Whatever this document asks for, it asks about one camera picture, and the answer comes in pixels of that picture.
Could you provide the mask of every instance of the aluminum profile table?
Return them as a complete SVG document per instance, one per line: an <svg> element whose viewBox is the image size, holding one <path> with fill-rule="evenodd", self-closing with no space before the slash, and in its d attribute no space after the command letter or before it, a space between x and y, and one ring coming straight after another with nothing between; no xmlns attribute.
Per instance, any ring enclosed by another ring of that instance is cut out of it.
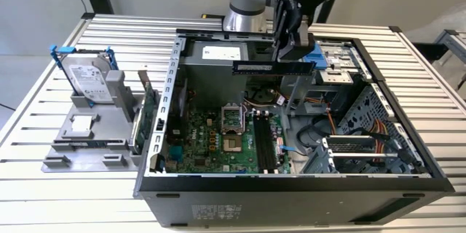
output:
<svg viewBox="0 0 466 233"><path fill-rule="evenodd" d="M79 49L110 45L125 84L141 92L138 69L148 70L154 88L162 86L176 28L220 30L221 23L96 15L79 20L63 45ZM314 24L309 31L361 40L456 193L384 226L206 231L466 232L464 102L401 33L388 27L329 24ZM0 232L170 231L160 228L145 202L132 199L136 172L41 172L41 160L70 108L69 95L62 72L50 62L0 132Z"/></svg>

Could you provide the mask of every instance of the expansion slot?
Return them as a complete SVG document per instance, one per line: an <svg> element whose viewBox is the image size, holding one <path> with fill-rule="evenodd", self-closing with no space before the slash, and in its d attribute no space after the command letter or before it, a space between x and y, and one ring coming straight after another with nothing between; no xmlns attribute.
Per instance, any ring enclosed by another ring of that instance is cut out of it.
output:
<svg viewBox="0 0 466 233"><path fill-rule="evenodd" d="M258 170L264 173L272 173L276 169L276 158L269 134L268 116L253 116L253 135Z"/></svg>

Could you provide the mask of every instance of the label sticker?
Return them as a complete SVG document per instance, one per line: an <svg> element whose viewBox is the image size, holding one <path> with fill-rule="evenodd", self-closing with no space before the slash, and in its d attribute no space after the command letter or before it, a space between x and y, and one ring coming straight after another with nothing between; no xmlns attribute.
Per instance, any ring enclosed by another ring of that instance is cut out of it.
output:
<svg viewBox="0 0 466 233"><path fill-rule="evenodd" d="M329 64L337 64L340 61L337 58L328 58Z"/></svg>
<svg viewBox="0 0 466 233"><path fill-rule="evenodd" d="M240 60L240 48L233 46L202 47L202 59Z"/></svg>
<svg viewBox="0 0 466 233"><path fill-rule="evenodd" d="M237 65L237 70L270 70L270 65Z"/></svg>
<svg viewBox="0 0 466 233"><path fill-rule="evenodd" d="M193 219L238 219L241 205L190 205Z"/></svg>
<svg viewBox="0 0 466 233"><path fill-rule="evenodd" d="M113 102L98 68L92 65L70 65L69 70L83 97L96 103Z"/></svg>
<svg viewBox="0 0 466 233"><path fill-rule="evenodd" d="M284 103L284 97L278 95L278 98L276 99L276 104L281 106L282 103Z"/></svg>

